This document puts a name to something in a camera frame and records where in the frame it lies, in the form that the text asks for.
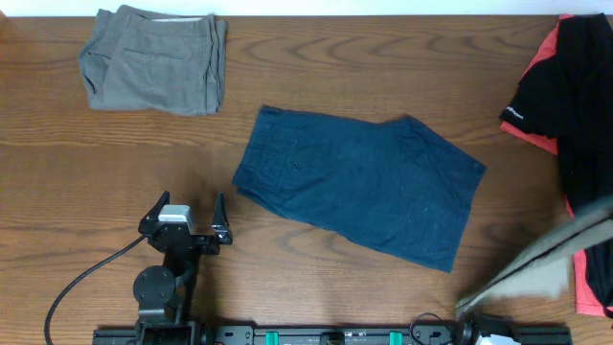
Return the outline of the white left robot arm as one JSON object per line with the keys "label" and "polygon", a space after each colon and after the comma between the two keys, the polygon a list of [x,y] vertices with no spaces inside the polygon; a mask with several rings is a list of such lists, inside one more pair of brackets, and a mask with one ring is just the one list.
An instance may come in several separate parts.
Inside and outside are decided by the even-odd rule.
{"label": "white left robot arm", "polygon": [[188,205],[170,202],[162,193],[140,220],[138,231],[164,255],[160,265],[145,268],[134,281],[138,302],[136,345],[202,345],[215,342],[214,333],[189,317],[193,292],[203,255],[217,255],[222,245],[233,243],[224,195],[216,196],[212,235],[197,235]]}

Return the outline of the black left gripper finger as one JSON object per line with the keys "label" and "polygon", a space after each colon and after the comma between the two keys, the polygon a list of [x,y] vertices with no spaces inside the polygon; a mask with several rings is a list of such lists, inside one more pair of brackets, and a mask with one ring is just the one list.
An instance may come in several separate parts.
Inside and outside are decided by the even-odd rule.
{"label": "black left gripper finger", "polygon": [[150,224],[158,221],[162,209],[170,203],[170,192],[164,191],[154,206],[140,220],[141,224]]}
{"label": "black left gripper finger", "polygon": [[226,215],[225,198],[223,193],[216,197],[215,212],[212,220],[212,228],[217,235],[230,235],[231,227]]}

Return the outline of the navy blue shorts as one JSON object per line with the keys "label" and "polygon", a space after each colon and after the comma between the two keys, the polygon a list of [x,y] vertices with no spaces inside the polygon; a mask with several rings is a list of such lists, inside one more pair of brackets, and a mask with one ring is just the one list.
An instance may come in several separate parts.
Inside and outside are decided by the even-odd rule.
{"label": "navy blue shorts", "polygon": [[264,106],[233,183],[277,216],[450,272],[485,172],[411,116],[375,124]]}

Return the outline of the khaki beige shorts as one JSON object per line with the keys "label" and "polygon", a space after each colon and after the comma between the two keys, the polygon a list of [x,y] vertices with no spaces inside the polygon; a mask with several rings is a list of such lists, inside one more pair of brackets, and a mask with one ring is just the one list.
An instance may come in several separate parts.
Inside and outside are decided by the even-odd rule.
{"label": "khaki beige shorts", "polygon": [[556,298],[568,288],[573,255],[612,238],[612,198],[602,198],[521,251],[484,286],[455,306],[457,317],[488,300]]}

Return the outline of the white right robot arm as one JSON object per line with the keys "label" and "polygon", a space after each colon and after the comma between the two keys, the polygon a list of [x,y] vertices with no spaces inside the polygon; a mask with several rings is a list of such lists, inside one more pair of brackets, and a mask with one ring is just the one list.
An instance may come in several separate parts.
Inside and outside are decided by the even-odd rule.
{"label": "white right robot arm", "polygon": [[469,313],[463,319],[462,344],[520,345],[519,332],[508,317]]}

